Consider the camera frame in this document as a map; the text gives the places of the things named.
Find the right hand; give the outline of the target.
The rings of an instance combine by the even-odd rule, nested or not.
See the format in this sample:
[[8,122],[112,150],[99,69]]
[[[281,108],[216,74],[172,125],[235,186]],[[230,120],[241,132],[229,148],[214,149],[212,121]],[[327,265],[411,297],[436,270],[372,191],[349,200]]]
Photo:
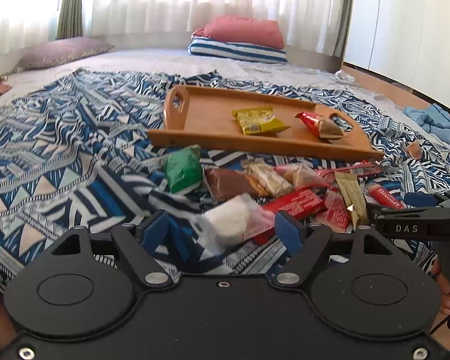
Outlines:
[[440,313],[450,315],[450,281],[443,275],[439,258],[436,258],[431,271],[433,279],[441,291]]

